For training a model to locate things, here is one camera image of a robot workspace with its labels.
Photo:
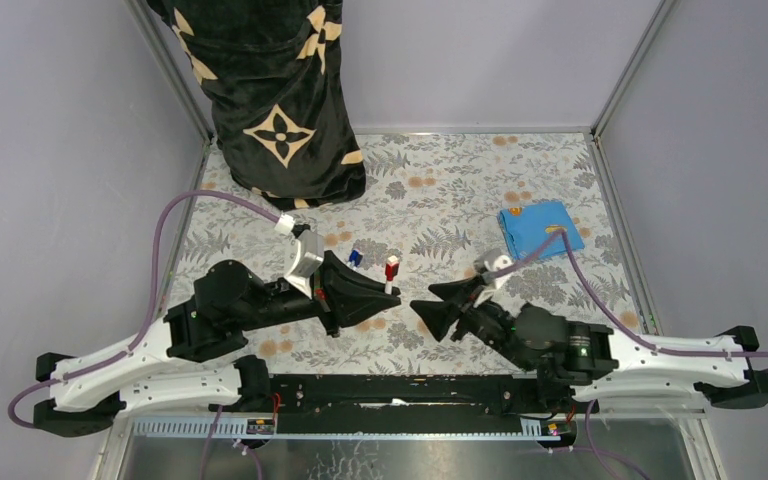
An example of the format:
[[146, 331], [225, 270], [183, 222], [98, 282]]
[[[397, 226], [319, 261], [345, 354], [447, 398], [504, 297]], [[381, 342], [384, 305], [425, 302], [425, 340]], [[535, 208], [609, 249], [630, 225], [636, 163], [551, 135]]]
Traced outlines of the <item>red pen cap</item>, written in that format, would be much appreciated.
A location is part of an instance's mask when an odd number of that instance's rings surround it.
[[385, 277], [387, 282], [391, 282], [398, 275], [400, 266], [400, 259], [398, 256], [392, 255], [387, 259], [385, 266]]

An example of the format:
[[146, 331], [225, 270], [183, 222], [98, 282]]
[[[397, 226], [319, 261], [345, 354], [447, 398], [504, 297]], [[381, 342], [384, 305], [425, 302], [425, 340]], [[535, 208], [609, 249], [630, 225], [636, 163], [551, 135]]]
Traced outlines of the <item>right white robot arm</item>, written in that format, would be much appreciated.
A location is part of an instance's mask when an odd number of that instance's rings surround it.
[[693, 398], [712, 407], [757, 409], [768, 404], [768, 372], [755, 369], [751, 327], [707, 339], [642, 336], [633, 339], [603, 324], [568, 320], [525, 303], [512, 314], [494, 302], [494, 286], [477, 276], [432, 284], [435, 300], [411, 309], [432, 336], [472, 336], [514, 365], [533, 373], [535, 402], [557, 412], [571, 400]]

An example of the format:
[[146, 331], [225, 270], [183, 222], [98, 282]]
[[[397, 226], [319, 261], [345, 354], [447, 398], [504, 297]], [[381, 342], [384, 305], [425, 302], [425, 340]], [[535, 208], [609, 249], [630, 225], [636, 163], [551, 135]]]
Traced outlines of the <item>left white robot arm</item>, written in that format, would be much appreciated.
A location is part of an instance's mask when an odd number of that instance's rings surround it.
[[49, 397], [34, 406], [31, 425], [74, 438], [151, 410], [259, 410], [273, 389], [264, 360], [241, 353], [246, 333], [316, 318], [336, 338], [400, 305], [398, 268], [398, 257], [389, 257], [385, 280], [377, 282], [327, 251], [297, 288], [285, 278], [265, 282], [236, 260], [221, 261], [144, 335], [83, 357], [40, 355], [36, 379]]

